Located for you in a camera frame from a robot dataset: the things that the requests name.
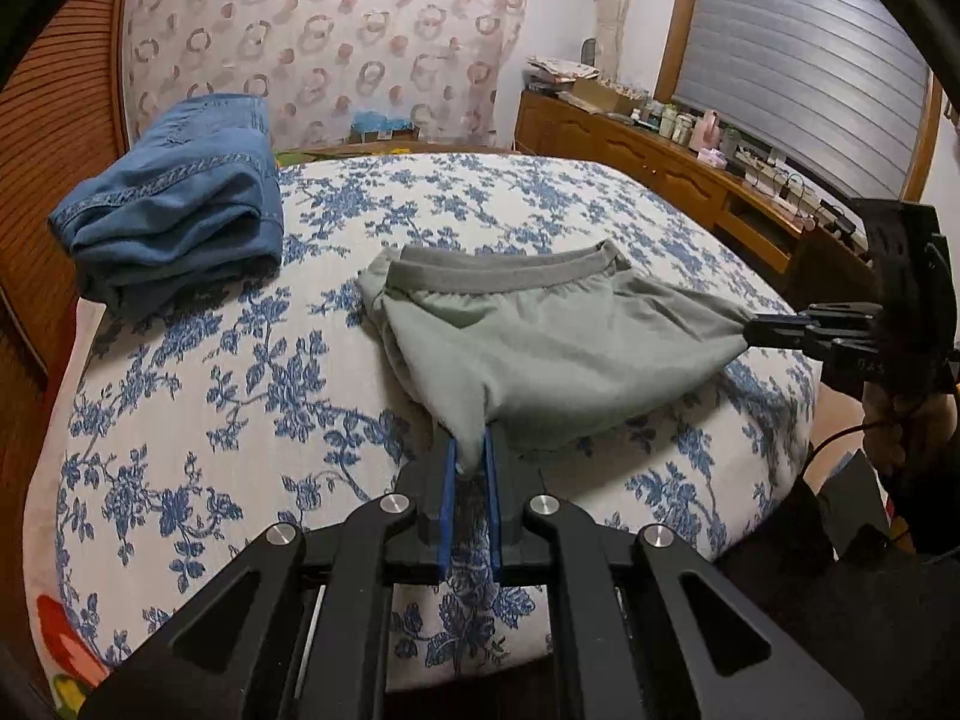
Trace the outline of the grey pants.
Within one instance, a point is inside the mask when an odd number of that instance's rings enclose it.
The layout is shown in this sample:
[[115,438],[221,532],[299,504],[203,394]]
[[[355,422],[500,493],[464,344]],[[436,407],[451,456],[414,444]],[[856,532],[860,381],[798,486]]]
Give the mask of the grey pants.
[[358,277],[400,385],[478,472],[490,424],[558,449],[697,390],[747,348],[750,312],[646,278],[615,244],[548,255],[386,249]]

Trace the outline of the wooden sideboard cabinet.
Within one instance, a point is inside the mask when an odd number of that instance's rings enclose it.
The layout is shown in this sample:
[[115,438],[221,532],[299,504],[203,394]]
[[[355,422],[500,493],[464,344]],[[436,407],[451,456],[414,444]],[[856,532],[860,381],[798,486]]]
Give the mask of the wooden sideboard cabinet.
[[789,220],[736,177],[652,133],[526,91],[514,144],[524,153],[596,161],[651,188],[731,247],[796,309],[877,298],[869,265],[833,234]]

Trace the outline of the pink tissue box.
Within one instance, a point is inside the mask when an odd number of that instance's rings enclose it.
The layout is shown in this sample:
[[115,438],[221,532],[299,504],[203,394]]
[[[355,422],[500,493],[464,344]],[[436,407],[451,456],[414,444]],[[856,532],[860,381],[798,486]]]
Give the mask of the pink tissue box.
[[719,171],[724,171],[727,167],[726,154],[717,148],[700,149],[697,153],[697,160],[708,164],[708,166],[713,169],[719,169]]

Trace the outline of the colourful flower blanket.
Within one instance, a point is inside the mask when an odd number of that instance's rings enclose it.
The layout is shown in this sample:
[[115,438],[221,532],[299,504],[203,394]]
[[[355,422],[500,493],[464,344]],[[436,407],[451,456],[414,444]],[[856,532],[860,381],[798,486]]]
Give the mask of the colourful flower blanket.
[[53,663],[49,681],[55,710],[62,718],[76,718],[88,695],[109,676],[109,668],[78,637],[59,601],[39,595],[36,611],[43,651]]

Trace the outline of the blue floral white bedspread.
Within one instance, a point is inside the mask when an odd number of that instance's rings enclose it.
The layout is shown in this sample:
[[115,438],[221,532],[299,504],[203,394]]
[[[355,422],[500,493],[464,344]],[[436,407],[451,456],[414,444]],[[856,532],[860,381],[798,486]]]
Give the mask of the blue floral white bedspread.
[[[80,301],[29,489],[36,600],[64,606],[106,667],[135,650],[268,525],[343,520],[430,445],[355,277],[382,247],[548,254],[612,239],[645,277],[788,312],[726,245],[612,167],[514,154],[350,158],[281,171],[278,277],[142,325]],[[547,455],[550,489],[597,522],[675,528],[706,557],[747,536],[804,463],[820,366],[755,349],[679,405]],[[500,589],[482,502],[439,587],[394,593],[389,686],[519,667],[551,651],[544,587]]]

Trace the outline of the pink bottle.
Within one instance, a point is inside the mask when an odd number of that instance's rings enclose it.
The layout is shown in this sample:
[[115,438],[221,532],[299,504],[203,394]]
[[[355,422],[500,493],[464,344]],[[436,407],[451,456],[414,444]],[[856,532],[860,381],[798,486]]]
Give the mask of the pink bottle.
[[721,139],[721,121],[715,110],[705,110],[693,125],[692,137],[688,148],[700,153],[708,149],[716,149]]

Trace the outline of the grey window roller shutter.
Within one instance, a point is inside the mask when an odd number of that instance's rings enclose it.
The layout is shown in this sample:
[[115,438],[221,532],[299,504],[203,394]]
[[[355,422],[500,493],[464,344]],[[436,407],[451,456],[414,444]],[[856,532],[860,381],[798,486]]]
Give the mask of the grey window roller shutter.
[[928,64],[878,0],[695,0],[675,98],[846,197],[907,180]]

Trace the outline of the cardboard box on sideboard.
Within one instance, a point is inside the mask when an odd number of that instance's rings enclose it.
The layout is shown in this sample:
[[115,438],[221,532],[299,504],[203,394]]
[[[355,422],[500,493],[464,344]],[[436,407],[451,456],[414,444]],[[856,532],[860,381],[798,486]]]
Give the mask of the cardboard box on sideboard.
[[569,93],[601,114],[613,112],[613,114],[630,115],[641,105],[638,99],[620,93],[613,86],[602,83],[601,80],[578,78]]

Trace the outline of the stack of papers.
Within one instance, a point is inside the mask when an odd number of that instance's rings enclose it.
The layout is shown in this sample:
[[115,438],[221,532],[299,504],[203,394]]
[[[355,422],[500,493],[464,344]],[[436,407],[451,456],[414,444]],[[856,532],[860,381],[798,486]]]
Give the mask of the stack of papers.
[[573,60],[529,55],[523,71],[524,88],[535,93],[568,91],[578,80],[597,80],[599,70]]

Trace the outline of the folded blue jeans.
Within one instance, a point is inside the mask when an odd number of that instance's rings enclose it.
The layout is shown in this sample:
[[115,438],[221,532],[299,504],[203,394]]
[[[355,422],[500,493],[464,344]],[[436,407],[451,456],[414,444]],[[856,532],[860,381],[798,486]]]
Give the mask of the folded blue jeans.
[[275,270],[285,220],[267,104],[236,93],[174,104],[49,227],[80,296],[128,320],[199,284]]

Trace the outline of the circle patterned curtain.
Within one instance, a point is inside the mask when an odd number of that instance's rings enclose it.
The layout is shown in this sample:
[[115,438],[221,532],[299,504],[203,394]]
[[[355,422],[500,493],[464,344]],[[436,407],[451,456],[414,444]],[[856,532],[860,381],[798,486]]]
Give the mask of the circle patterned curtain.
[[128,130],[182,99],[263,99],[278,149],[402,119],[430,142],[489,145],[527,0],[125,0]]

